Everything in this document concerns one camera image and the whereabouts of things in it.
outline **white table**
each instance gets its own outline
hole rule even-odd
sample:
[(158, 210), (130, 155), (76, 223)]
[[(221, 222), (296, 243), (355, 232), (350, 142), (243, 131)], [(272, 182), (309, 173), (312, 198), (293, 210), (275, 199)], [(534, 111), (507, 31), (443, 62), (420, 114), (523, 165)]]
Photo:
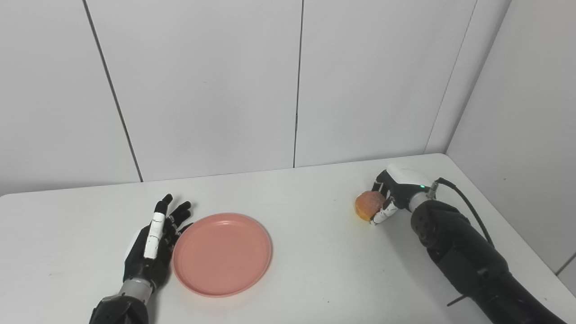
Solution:
[[(3, 196), (0, 323), (87, 323), (120, 288), (130, 239), (166, 193), (195, 204), (193, 220), (255, 218), (273, 256), (256, 285), (231, 297), (196, 295), (171, 276), (150, 301), (152, 323), (489, 323), (469, 299), (445, 306), (458, 293), (429, 260), (408, 212), (379, 226), (355, 215), (354, 199), (390, 162), (458, 185), (518, 281), (576, 323), (576, 298), (444, 155)], [(449, 189), (438, 198), (474, 223)]]

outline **pink plate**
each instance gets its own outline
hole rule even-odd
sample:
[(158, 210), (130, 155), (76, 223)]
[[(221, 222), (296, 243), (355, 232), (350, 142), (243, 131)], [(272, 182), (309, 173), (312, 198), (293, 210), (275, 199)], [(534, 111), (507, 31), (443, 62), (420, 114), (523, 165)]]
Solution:
[(258, 222), (240, 214), (215, 214), (184, 231), (174, 248), (172, 266), (191, 291), (224, 297), (258, 282), (271, 253), (268, 233)]

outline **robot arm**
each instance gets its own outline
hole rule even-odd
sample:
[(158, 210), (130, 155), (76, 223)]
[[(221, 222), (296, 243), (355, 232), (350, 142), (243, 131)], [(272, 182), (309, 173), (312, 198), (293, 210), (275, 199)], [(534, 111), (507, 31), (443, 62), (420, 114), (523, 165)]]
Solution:
[(391, 205), (411, 211), (412, 230), (432, 261), (459, 293), (476, 302), (492, 323), (565, 324), (512, 276), (489, 236), (488, 240), (482, 237), (458, 209), (435, 200), (438, 181), (431, 183), (415, 172), (390, 165), (380, 173), (372, 191), (379, 191), (385, 201), (371, 223), (391, 216), (395, 212), (389, 212)]
[[(166, 215), (170, 194), (158, 202), (156, 213)], [(190, 217), (190, 202), (178, 206), (163, 219), (160, 237), (153, 236), (151, 225), (140, 230), (128, 257), (124, 262), (123, 285), (118, 294), (103, 298), (94, 308), (90, 324), (148, 324), (146, 303), (157, 289), (168, 279), (168, 267), (176, 241), (191, 224), (178, 231), (178, 227)], [(147, 257), (145, 251), (153, 250), (154, 258)]]

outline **white wall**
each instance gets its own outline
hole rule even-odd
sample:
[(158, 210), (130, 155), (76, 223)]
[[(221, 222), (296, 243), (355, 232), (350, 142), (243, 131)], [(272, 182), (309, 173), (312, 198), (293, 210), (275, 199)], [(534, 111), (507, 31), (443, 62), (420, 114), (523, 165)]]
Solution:
[(512, 1), (448, 148), (554, 271), (576, 253), (575, 13)]
[(0, 44), (0, 195), (138, 181), (81, 1), (1, 1)]
[(89, 0), (147, 180), (293, 165), (300, 0)]
[(296, 166), (443, 152), (505, 4), (306, 1)]
[[(138, 180), (82, 3), (36, 2), (0, 5), (2, 131), (45, 134), (4, 192)], [(88, 0), (144, 180), (440, 152), (503, 3), (308, 0), (299, 66), (301, 0)]]

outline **black arm segment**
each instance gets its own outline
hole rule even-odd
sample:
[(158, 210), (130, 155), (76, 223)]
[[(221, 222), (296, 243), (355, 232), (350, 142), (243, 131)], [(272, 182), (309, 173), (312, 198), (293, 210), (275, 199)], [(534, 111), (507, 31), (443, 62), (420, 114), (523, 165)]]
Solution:
[(134, 297), (106, 297), (92, 311), (89, 324), (148, 324), (148, 310)]
[(512, 276), (504, 257), (458, 209), (426, 201), (414, 210), (411, 225), (444, 276), (492, 323), (566, 324)]

